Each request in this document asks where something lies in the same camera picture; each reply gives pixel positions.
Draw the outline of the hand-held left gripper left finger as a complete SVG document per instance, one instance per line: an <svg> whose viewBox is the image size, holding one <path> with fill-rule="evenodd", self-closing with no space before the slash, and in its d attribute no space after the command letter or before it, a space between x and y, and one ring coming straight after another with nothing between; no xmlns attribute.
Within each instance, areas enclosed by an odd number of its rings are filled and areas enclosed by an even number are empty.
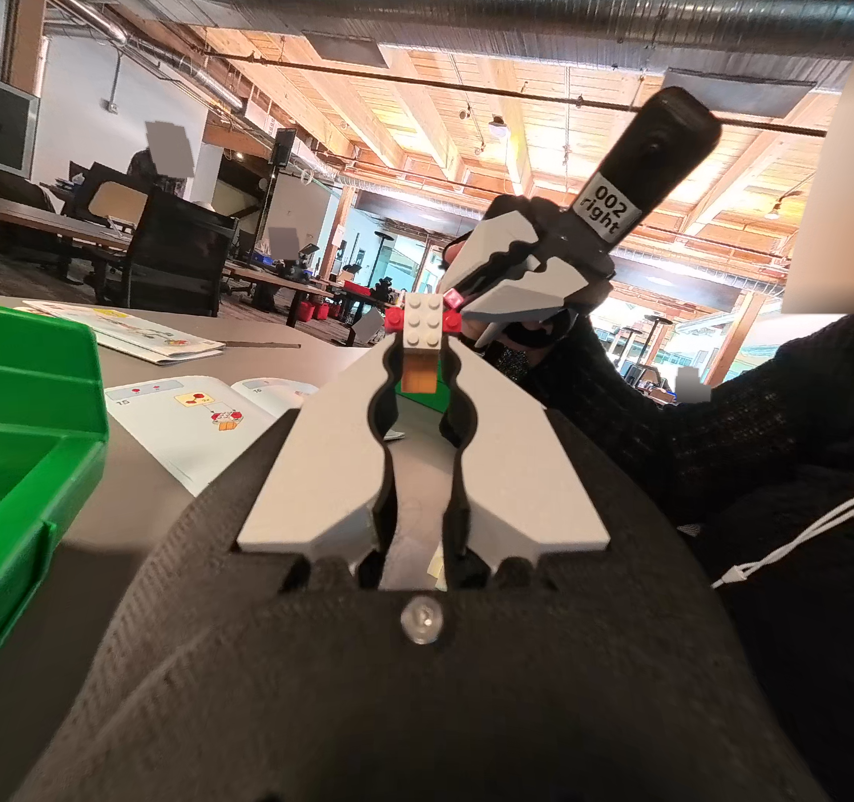
<svg viewBox="0 0 854 802"><path fill-rule="evenodd" d="M304 401L238 534L241 552L383 568L397 526L384 437L401 368L401 339L389 336Z"/></svg>

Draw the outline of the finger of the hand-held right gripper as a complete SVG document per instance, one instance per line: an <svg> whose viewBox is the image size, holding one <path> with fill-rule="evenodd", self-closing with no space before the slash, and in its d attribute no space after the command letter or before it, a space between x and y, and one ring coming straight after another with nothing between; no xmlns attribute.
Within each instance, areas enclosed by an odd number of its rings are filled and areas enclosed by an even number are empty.
<svg viewBox="0 0 854 802"><path fill-rule="evenodd" d="M588 286L569 262L553 256L542 271L503 278L462 308L464 318L483 323L542 322L564 309L565 300Z"/></svg>
<svg viewBox="0 0 854 802"><path fill-rule="evenodd" d="M500 281L516 281L540 267L533 225L513 211L482 220L459 246L443 275L443 295L483 295Z"/></svg>

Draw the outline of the white lego head with red studs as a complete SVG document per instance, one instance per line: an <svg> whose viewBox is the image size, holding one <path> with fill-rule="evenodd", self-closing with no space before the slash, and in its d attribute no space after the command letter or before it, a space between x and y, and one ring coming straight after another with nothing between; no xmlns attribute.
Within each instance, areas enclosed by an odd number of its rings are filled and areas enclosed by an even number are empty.
<svg viewBox="0 0 854 802"><path fill-rule="evenodd" d="M402 305L386 308L384 334L399 338L403 348L401 393L435 393L443 341L459 335L461 328L461 314L446 310L441 294L411 292L404 296Z"/></svg>

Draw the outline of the green plastic bin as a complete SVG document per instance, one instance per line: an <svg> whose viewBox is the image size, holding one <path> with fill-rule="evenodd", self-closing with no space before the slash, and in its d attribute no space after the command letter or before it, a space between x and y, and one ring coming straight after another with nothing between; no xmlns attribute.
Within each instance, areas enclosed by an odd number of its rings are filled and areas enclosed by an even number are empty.
<svg viewBox="0 0 854 802"><path fill-rule="evenodd" d="M1 642L101 481L109 446L97 341L61 318L1 312Z"/></svg>

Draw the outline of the person's right hand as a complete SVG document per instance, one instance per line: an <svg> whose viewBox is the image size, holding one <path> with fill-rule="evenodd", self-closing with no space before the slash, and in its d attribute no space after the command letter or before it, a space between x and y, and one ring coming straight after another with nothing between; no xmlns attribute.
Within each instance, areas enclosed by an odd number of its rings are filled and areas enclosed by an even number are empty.
<svg viewBox="0 0 854 802"><path fill-rule="evenodd" d="M538 366L582 323L583 319L572 312L545 322L512 322L506 326L464 318L462 338L492 368L510 376Z"/></svg>

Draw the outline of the open instruction booklet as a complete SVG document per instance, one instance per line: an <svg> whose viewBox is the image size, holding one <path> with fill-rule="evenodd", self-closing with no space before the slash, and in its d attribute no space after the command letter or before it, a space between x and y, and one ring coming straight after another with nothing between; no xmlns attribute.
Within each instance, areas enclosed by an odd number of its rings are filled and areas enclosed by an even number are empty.
<svg viewBox="0 0 854 802"><path fill-rule="evenodd" d="M280 378L231 385L166 376L104 391L109 414L193 496L318 387Z"/></svg>

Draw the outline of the grey ceiling panel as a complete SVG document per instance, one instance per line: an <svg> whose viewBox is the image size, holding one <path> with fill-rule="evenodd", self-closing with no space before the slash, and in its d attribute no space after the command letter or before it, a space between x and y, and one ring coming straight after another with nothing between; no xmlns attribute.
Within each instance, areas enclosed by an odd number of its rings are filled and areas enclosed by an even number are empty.
<svg viewBox="0 0 854 802"><path fill-rule="evenodd" d="M303 36L323 60L372 69L390 68L379 45L372 39L309 31Z"/></svg>
<svg viewBox="0 0 854 802"><path fill-rule="evenodd" d="M714 112L781 119L788 116L815 85L668 68L661 87L681 88Z"/></svg>

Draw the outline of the black speaker on pole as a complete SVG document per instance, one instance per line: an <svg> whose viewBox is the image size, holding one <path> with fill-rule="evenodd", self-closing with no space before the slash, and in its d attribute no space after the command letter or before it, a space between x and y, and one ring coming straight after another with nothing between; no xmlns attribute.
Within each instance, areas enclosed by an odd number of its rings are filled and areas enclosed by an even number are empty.
<svg viewBox="0 0 854 802"><path fill-rule="evenodd" d="M299 233L289 221L289 211L284 197L276 197L279 179L285 174L293 150L296 130L278 129L273 151L272 172L266 189L265 203L260 226L260 241L263 250L276 262L293 262L300 249Z"/></svg>

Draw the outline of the closed instruction booklet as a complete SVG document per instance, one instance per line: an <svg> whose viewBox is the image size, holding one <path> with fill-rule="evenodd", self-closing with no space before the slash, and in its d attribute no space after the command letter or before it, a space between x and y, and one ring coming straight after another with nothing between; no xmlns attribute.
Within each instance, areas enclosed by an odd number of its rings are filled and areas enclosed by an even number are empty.
<svg viewBox="0 0 854 802"><path fill-rule="evenodd" d="M101 347L160 367L218 356L226 350L225 343L198 338L112 308L25 301L15 310L87 326Z"/></svg>

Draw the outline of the black office chair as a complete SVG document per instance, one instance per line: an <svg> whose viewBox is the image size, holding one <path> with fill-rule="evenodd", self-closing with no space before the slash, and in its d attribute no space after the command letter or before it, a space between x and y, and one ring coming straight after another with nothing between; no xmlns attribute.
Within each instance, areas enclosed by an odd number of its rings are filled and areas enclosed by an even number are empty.
<svg viewBox="0 0 854 802"><path fill-rule="evenodd" d="M232 217L153 189L127 252L92 260L97 302L216 317L237 228Z"/></svg>

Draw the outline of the chair with beige back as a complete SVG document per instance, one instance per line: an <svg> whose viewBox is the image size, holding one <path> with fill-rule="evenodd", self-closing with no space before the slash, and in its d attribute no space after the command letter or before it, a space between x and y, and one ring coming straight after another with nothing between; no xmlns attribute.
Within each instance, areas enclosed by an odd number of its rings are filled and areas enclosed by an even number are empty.
<svg viewBox="0 0 854 802"><path fill-rule="evenodd" d="M111 219L136 226L152 189L144 180L93 162L62 213L102 226Z"/></svg>

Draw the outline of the wooden office desk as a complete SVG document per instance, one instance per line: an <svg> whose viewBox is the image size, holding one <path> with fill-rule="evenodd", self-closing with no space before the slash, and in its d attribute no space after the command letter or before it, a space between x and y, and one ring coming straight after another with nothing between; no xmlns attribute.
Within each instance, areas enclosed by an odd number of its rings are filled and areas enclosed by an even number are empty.
<svg viewBox="0 0 854 802"><path fill-rule="evenodd" d="M1 221L121 252L128 250L133 238L98 224L71 219L6 199L1 200Z"/></svg>

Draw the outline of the computer monitor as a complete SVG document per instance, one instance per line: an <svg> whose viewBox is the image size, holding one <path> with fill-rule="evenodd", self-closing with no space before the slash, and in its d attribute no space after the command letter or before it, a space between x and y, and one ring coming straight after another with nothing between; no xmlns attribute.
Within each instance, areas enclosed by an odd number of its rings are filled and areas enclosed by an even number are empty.
<svg viewBox="0 0 854 802"><path fill-rule="evenodd" d="M1 83L1 170L29 179L40 99Z"/></svg>

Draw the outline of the large spiral metal duct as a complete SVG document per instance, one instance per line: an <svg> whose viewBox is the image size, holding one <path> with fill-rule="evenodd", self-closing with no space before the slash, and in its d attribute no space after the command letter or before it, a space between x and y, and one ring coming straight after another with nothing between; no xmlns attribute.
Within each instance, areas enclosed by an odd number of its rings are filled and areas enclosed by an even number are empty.
<svg viewBox="0 0 854 802"><path fill-rule="evenodd" d="M852 60L852 0L200 0L261 26L360 20L657 49Z"/></svg>

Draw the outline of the silver spiral duct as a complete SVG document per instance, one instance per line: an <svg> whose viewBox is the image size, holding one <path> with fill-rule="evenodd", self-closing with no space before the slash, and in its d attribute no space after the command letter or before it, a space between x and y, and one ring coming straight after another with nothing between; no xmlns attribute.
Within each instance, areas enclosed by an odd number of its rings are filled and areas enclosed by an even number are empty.
<svg viewBox="0 0 854 802"><path fill-rule="evenodd" d="M51 1L65 13L83 22L92 31L99 32L122 54L128 56L137 54L152 58L156 62L165 63L168 68L195 82L221 105L228 108L229 111L243 111L243 103L240 97L217 81L213 75L198 65L187 54L177 52L173 49L166 49L158 44L130 34L81 0Z"/></svg>

